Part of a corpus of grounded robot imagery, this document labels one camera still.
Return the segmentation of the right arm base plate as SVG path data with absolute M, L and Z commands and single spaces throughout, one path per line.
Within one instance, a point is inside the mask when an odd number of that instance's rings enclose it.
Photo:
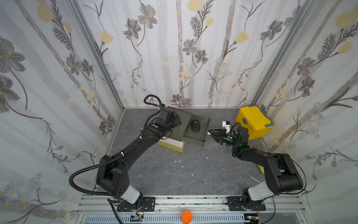
M 243 199 L 241 196 L 230 196 L 226 199 L 230 211 L 266 211 L 263 201 L 252 201 L 246 197 Z

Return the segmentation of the black computer mouse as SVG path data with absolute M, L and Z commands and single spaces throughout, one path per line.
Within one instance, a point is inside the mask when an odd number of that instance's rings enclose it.
M 191 121 L 190 127 L 193 133 L 198 133 L 201 131 L 200 122 L 197 119 Z

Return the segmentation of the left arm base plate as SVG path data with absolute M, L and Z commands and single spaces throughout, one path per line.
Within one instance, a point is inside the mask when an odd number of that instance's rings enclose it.
M 118 212 L 154 212 L 156 197 L 139 197 L 137 202 L 130 204 L 127 201 L 120 202 L 117 206 Z

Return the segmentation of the olive top drawer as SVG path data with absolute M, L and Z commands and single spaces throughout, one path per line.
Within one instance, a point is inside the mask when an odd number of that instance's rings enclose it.
M 180 140 L 189 144 L 204 147 L 210 121 L 211 119 L 209 117 L 192 114 Z

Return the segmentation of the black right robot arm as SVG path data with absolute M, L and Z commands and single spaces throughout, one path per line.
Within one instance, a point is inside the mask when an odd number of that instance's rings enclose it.
M 231 147 L 234 158 L 264 168 L 265 181 L 243 190 L 241 206 L 249 211 L 265 199 L 304 188 L 294 161 L 288 154 L 269 154 L 249 146 L 249 130 L 239 126 L 230 130 L 210 129 L 209 135 L 220 145 Z

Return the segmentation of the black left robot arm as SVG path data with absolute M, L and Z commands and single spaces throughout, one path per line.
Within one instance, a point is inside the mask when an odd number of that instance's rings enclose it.
M 146 123 L 130 145 L 112 157 L 104 156 L 100 163 L 108 164 L 101 166 L 97 173 L 96 184 L 99 187 L 115 199 L 126 201 L 136 210 L 143 204 L 143 194 L 130 185 L 128 171 L 147 149 L 182 124 L 180 116 L 168 108 L 162 108 L 157 115 L 157 118 Z

